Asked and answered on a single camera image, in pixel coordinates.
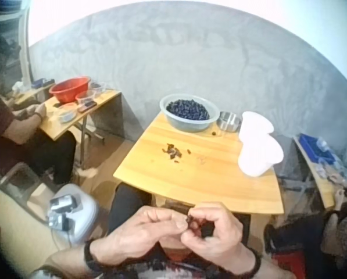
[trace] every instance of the small metal bowl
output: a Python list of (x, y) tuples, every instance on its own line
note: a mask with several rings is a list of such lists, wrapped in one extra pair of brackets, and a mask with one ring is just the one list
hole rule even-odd
[(217, 126), (220, 130), (226, 132), (236, 132), (239, 127), (240, 119), (232, 112), (220, 112), (220, 117), (217, 119)]

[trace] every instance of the dark berry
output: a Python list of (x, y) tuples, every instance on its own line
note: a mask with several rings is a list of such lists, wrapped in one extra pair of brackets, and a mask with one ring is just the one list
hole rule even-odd
[(170, 102), (166, 108), (170, 113), (190, 120), (208, 120), (209, 114), (206, 108), (194, 100), (177, 100)]

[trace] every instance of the gray wall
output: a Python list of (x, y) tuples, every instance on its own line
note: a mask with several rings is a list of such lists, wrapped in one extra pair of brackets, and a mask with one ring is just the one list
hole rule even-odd
[(347, 80), (300, 38), (238, 10), (197, 2), (121, 6), (50, 35), (30, 48), (30, 58), (34, 78), (88, 75), (121, 90), (122, 111), (113, 115), (123, 116), (122, 128), (101, 126), (132, 140), (159, 112), (160, 98), (184, 91), (221, 110), (265, 115), (287, 157), (290, 137), (307, 133), (323, 136), (347, 163)]

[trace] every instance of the table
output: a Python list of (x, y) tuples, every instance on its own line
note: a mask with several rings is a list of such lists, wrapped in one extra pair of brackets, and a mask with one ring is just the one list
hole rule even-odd
[(25, 92), (21, 92), (18, 94), (18, 97), (15, 99), (15, 105), (20, 105), (21, 103), (23, 103), (24, 101), (26, 101), (27, 99), (31, 98), (32, 96), (36, 96), (39, 92), (48, 89), (49, 87), (53, 86), (54, 83), (49, 84), (47, 86), (44, 87), (39, 87), (37, 89), (29, 89)]
[[(167, 144), (174, 144), (182, 158), (170, 160), (162, 151)], [(233, 212), (283, 214), (274, 170), (248, 177), (238, 167), (241, 148), (237, 133), (222, 132), (215, 123), (203, 132), (185, 133), (159, 113), (114, 176), (146, 192), (190, 205), (218, 201)]]
[(319, 174), (316, 171), (316, 163), (313, 163), (308, 155), (306, 154), (305, 150), (302, 148), (298, 137), (294, 137), (294, 141), (297, 145), (297, 147), (299, 148), (302, 156), (305, 158), (305, 161), (307, 163), (307, 165), (309, 166), (309, 169), (314, 177), (314, 180), (317, 184), (321, 199), (323, 201), (323, 206), (324, 208), (330, 208), (332, 206), (335, 205), (334, 202), (334, 185), (333, 183), (329, 182), (327, 179), (323, 179), (319, 176)]
[(45, 101), (46, 106), (46, 113), (47, 117), (44, 119), (44, 121), (40, 125), (40, 129), (45, 132), (50, 138), (52, 138), (54, 141), (57, 140), (61, 135), (63, 135), (71, 126), (78, 124), (80, 120), (83, 120), (83, 123), (81, 125), (81, 142), (80, 142), (80, 165), (83, 167), (84, 164), (84, 137), (87, 133), (86, 129), (86, 123), (87, 123), (87, 116), (100, 108), (102, 105), (110, 101), (111, 99), (117, 97), (120, 94), (120, 91), (117, 90), (106, 90), (103, 92), (100, 96), (94, 99), (94, 101), (97, 103), (96, 106), (91, 108), (90, 110), (84, 112), (84, 113), (77, 113), (76, 117), (67, 123), (60, 123), (58, 118), (55, 115), (55, 112), (58, 110), (58, 108), (54, 107), (56, 103), (58, 103), (58, 100), (55, 97), (52, 97), (51, 99)]

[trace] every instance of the stacked cups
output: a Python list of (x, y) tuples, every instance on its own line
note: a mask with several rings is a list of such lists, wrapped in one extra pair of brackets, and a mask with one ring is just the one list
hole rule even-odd
[(239, 139), (243, 142), (243, 147), (238, 165), (245, 174), (258, 177), (272, 165), (282, 162), (283, 150), (269, 135), (274, 131), (269, 120), (255, 112), (244, 112), (242, 116)]

